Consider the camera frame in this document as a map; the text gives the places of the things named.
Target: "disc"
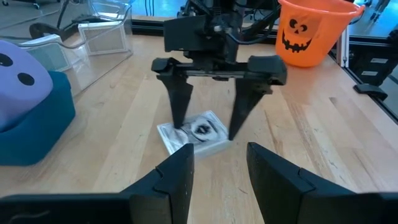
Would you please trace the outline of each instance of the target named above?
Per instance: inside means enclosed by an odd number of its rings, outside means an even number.
[[[212,141],[217,139],[218,134],[208,120],[199,118],[191,123],[192,134],[201,141]]]

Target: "wooden tabletop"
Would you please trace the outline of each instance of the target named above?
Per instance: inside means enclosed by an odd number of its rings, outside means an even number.
[[[77,116],[50,154],[31,167],[0,167],[0,195],[118,192],[167,158],[157,132],[171,122],[169,98],[150,70],[163,38],[134,36],[134,55],[75,98]],[[240,46],[239,61],[273,55],[273,45]],[[189,78],[187,115],[213,110],[229,125],[233,81]],[[289,161],[356,192],[398,191],[398,127],[327,57],[309,69],[289,67],[232,146],[196,161],[189,223],[263,223],[246,166],[257,142]]]

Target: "blue foam block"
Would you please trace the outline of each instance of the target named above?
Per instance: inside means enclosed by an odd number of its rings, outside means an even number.
[[[53,90],[16,126],[0,133],[0,166],[28,166],[42,160],[75,117],[67,76],[50,72]]]

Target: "clear plastic container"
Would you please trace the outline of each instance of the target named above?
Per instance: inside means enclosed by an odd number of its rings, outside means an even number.
[[[26,49],[47,70],[65,72],[76,96],[132,55],[131,2],[71,0],[61,6],[3,27],[0,39]]]

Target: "halloween bucket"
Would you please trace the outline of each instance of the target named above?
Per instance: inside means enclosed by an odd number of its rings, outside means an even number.
[[[278,0],[282,5],[276,52],[299,67],[318,65],[364,6],[344,0]]]

